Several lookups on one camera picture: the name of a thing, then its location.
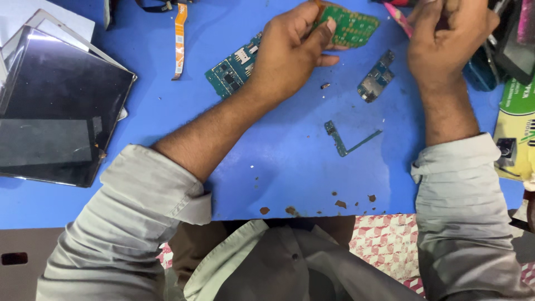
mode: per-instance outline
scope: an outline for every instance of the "pink handle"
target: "pink handle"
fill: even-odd
[[[390,3],[385,2],[384,4],[386,10],[388,10],[388,12],[392,15],[392,18],[394,18],[394,20],[398,22],[401,28],[403,28],[403,30],[409,36],[410,39],[412,37],[412,33],[414,32],[414,28],[409,25],[409,22],[407,22],[407,19],[405,18],[403,13]]]

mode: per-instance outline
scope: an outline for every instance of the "green circuit board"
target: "green circuit board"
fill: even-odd
[[[367,14],[351,12],[338,6],[325,6],[314,28],[332,17],[337,27],[332,42],[334,45],[360,47],[366,45],[379,27],[379,19]]]
[[[261,39],[262,32],[259,32],[249,43],[204,74],[222,99],[231,96],[251,76]]]

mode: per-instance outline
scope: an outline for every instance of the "rolled-up sleeve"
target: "rolled-up sleeve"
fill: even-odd
[[[38,280],[38,300],[162,299],[159,246],[181,221],[210,222],[211,194],[150,148],[127,146],[101,182],[59,237]]]
[[[419,265],[428,300],[533,300],[520,282],[488,133],[423,150],[412,165]]]

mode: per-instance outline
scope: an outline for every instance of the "white paper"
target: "white paper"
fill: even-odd
[[[38,9],[44,9],[68,28],[91,41],[95,22],[46,0],[0,0],[0,47],[3,46],[19,29],[31,18]],[[80,49],[88,51],[89,48],[68,35],[61,28],[44,20],[37,29],[57,37]]]

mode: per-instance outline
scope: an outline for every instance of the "dark trousers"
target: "dark trousers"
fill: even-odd
[[[303,217],[293,219],[264,220],[270,227],[289,225],[292,228],[312,230],[314,225],[321,229],[349,250],[349,241],[355,228],[355,216]],[[178,285],[184,286],[193,271],[210,251],[222,243],[230,234],[248,221],[214,221],[206,225],[182,223],[177,233],[169,241],[173,251],[173,270],[178,277]]]

